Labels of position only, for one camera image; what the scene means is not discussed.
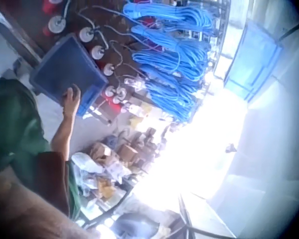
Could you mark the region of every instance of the metal frame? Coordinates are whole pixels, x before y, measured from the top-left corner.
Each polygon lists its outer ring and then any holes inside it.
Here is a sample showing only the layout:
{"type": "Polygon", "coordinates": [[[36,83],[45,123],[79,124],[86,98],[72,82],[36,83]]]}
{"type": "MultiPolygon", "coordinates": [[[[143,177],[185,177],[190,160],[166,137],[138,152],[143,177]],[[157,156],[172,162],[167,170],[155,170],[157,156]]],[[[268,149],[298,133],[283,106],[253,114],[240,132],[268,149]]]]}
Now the metal frame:
{"type": "Polygon", "coordinates": [[[179,202],[179,211],[180,211],[179,214],[185,225],[177,229],[176,231],[174,231],[168,238],[170,239],[177,238],[179,235],[183,233],[185,239],[196,239],[195,234],[201,234],[210,238],[217,238],[217,239],[235,239],[232,237],[209,233],[193,227],[181,194],[178,197],[178,202],[179,202]]]}

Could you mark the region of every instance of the blue container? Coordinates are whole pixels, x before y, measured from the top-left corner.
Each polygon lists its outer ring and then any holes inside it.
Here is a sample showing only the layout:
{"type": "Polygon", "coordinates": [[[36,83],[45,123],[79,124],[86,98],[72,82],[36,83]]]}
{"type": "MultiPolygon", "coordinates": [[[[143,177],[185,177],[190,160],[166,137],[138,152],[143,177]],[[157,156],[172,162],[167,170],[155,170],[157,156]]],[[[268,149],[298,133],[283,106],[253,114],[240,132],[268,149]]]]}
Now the blue container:
{"type": "Polygon", "coordinates": [[[249,21],[225,78],[225,88],[250,102],[271,75],[282,47],[249,21]]]}
{"type": "Polygon", "coordinates": [[[108,81],[76,36],[69,34],[44,56],[30,83],[59,104],[67,88],[76,84],[82,92],[77,115],[82,117],[108,81]]]}

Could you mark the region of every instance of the coiled blue cable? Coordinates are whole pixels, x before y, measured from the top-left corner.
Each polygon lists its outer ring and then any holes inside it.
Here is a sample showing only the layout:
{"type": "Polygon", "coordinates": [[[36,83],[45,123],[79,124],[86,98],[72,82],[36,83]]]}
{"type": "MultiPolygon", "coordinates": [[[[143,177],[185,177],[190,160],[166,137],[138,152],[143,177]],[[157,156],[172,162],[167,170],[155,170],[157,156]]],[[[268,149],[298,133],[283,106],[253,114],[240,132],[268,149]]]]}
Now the coiled blue cable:
{"type": "Polygon", "coordinates": [[[192,67],[199,62],[204,62],[207,58],[207,52],[210,50],[210,45],[207,42],[178,40],[167,33],[148,29],[141,25],[133,26],[131,31],[148,38],[157,45],[176,52],[180,56],[179,60],[187,62],[192,67]]]}
{"type": "Polygon", "coordinates": [[[193,96],[191,95],[191,93],[197,91],[198,88],[196,88],[195,90],[193,86],[186,85],[186,81],[182,82],[181,79],[178,81],[173,75],[162,72],[159,69],[148,64],[142,64],[140,66],[140,70],[147,72],[152,77],[157,78],[163,84],[172,87],[173,89],[170,89],[171,91],[178,92],[178,100],[180,102],[180,105],[194,104],[193,96]]]}
{"type": "Polygon", "coordinates": [[[174,21],[164,21],[162,23],[163,27],[162,29],[165,32],[172,32],[172,31],[178,31],[178,30],[185,30],[185,31],[196,31],[196,32],[203,32],[205,35],[208,36],[216,36],[216,30],[214,30],[213,28],[202,28],[200,26],[189,26],[188,24],[184,24],[181,22],[174,22],[174,21]]]}
{"type": "Polygon", "coordinates": [[[140,69],[155,78],[146,81],[145,86],[156,106],[172,115],[177,121],[186,121],[195,103],[190,91],[187,91],[175,77],[155,67],[143,64],[140,69]]]}
{"type": "MultiPolygon", "coordinates": [[[[170,72],[175,68],[177,54],[174,52],[157,52],[157,51],[139,51],[132,55],[134,61],[140,64],[150,64],[164,71],[170,72]]],[[[191,81],[198,81],[205,74],[207,61],[200,62],[195,67],[190,66],[187,62],[181,61],[177,69],[183,77],[191,81]]]]}
{"type": "Polygon", "coordinates": [[[123,14],[131,19],[154,16],[158,19],[171,20],[180,23],[183,28],[185,27],[189,30],[192,30],[192,26],[199,27],[199,31],[211,31],[213,28],[212,15],[206,10],[192,6],[170,6],[161,3],[138,4],[130,2],[124,5],[123,14]]]}

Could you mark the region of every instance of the sunlight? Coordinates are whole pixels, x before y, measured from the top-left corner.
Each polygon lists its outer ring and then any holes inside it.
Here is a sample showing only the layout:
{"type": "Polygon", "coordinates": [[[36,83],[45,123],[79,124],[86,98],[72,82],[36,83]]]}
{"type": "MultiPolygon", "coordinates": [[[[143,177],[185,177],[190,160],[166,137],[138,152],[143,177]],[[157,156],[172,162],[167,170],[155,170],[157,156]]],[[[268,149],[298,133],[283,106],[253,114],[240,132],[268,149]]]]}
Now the sunlight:
{"type": "Polygon", "coordinates": [[[220,187],[238,146],[246,103],[226,89],[206,97],[193,122],[168,138],[166,150],[135,189],[136,196],[157,210],[175,210],[177,194],[211,198],[220,187]]]}

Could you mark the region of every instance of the hand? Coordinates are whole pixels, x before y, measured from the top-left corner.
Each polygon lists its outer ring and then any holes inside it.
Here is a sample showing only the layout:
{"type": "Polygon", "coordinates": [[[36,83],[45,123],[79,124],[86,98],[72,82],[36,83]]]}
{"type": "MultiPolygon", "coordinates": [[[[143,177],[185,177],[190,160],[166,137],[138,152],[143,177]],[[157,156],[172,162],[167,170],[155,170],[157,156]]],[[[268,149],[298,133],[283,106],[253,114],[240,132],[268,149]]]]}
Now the hand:
{"type": "Polygon", "coordinates": [[[68,88],[65,93],[65,99],[64,99],[64,106],[63,106],[63,116],[65,118],[71,118],[73,119],[78,111],[80,100],[81,100],[81,91],[77,87],[77,85],[73,85],[76,89],[76,96],[73,95],[73,89],[72,87],[68,88]]]}

